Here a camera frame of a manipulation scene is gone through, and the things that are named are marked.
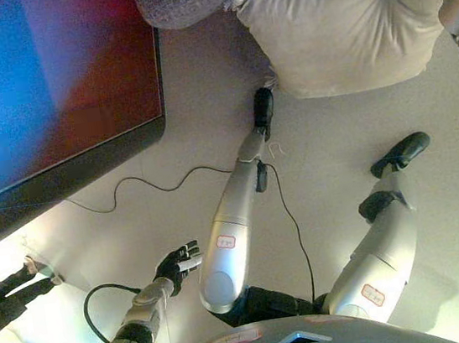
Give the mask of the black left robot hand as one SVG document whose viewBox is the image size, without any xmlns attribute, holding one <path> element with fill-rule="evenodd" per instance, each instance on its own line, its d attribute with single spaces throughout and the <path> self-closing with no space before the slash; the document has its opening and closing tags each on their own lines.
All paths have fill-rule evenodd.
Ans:
<svg viewBox="0 0 459 343">
<path fill-rule="evenodd" d="M 185 278 L 201 265 L 202 258 L 197 240 L 190 241 L 163 259 L 155 271 L 154 280 L 168 279 L 173 284 L 169 296 L 174 297 L 180 293 Z"/>
</svg>

